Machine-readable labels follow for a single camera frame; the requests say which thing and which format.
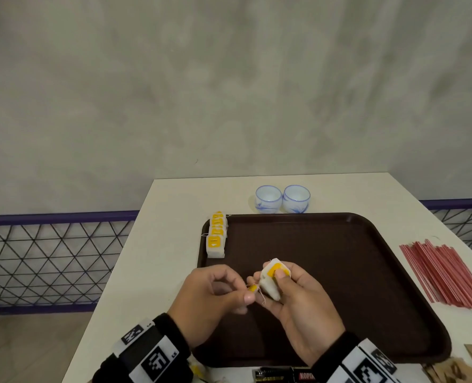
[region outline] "cup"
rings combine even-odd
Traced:
[[[307,211],[310,201],[310,192],[301,185],[288,185],[284,189],[282,204],[289,213],[303,213]]]
[[[272,185],[262,185],[255,191],[254,205],[259,213],[275,213],[282,205],[282,192]]]

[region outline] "bundle of red straws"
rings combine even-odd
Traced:
[[[472,309],[472,273],[453,247],[427,239],[399,247],[431,302]]]

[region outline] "person's right hand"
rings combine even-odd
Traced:
[[[283,262],[291,270],[275,271],[282,291],[280,302],[265,297],[264,307],[282,323],[295,352],[309,367],[344,333],[345,328],[330,297],[314,277],[297,264]],[[248,284],[258,283],[261,272],[247,278]],[[256,301],[263,302],[260,293]]]

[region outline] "table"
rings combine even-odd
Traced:
[[[290,184],[306,186],[312,194],[308,212],[354,212],[368,218],[422,293],[400,244],[430,239],[453,246],[472,271],[472,251],[388,173],[155,180],[63,383],[90,380],[129,328],[168,310],[196,267],[201,228],[210,214],[255,213],[254,193],[264,184],[281,190]],[[453,355],[472,365],[463,346],[472,344],[472,310],[441,303],[432,307],[449,331]],[[251,369],[218,369],[212,375],[251,382]],[[428,382],[419,365],[399,365],[398,378]]]

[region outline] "floor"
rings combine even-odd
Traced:
[[[91,315],[0,316],[0,383],[61,383]]]

